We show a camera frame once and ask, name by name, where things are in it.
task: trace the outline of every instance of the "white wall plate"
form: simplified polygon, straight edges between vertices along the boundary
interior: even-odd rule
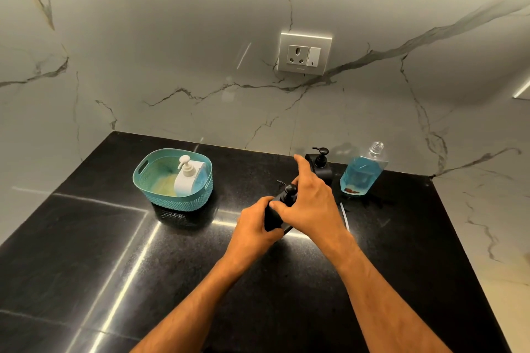
[[[330,53],[332,40],[333,40],[332,38],[328,38],[328,37],[315,37],[315,36],[309,36],[309,35],[282,33],[280,35],[280,51],[279,51],[279,59],[278,59],[278,70],[279,71],[292,71],[295,73],[302,73],[302,74],[322,75],[328,63],[328,56]],[[317,57],[318,65],[307,66],[305,64],[300,64],[299,60],[297,60],[296,62],[289,62],[289,58],[288,58],[289,45],[298,46],[298,47],[301,47],[302,49],[304,49],[304,47],[320,48],[320,55],[318,55]],[[307,60],[307,55],[308,54],[306,53],[304,56],[305,60]]]

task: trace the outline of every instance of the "clear plastic bottle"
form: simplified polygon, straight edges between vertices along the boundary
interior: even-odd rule
[[[340,178],[340,188],[342,192],[353,196],[365,195],[375,180],[379,177],[386,165],[388,158],[384,145],[381,142],[374,142],[368,152],[354,157],[346,171]]]

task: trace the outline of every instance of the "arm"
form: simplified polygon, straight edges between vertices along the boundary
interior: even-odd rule
[[[403,300],[363,254],[345,229],[331,189],[301,156],[298,197],[288,208],[273,201],[282,219],[313,240],[335,266],[350,297],[371,353],[451,351]]]
[[[283,237],[282,229],[266,232],[263,197],[243,209],[224,256],[201,283],[166,318],[131,350],[131,353],[200,351],[222,297],[271,245]]]

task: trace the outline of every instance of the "wall switch panel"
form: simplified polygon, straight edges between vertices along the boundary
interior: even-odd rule
[[[328,63],[332,38],[282,33],[279,71],[322,75]]]

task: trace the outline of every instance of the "black soap dispenser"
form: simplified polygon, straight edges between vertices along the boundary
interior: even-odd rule
[[[311,171],[331,187],[331,182],[333,182],[333,171],[331,170],[328,158],[326,157],[330,151],[325,147],[319,148],[314,146],[313,149],[317,149],[319,153],[305,155],[305,158],[309,161],[309,165],[311,166]]]

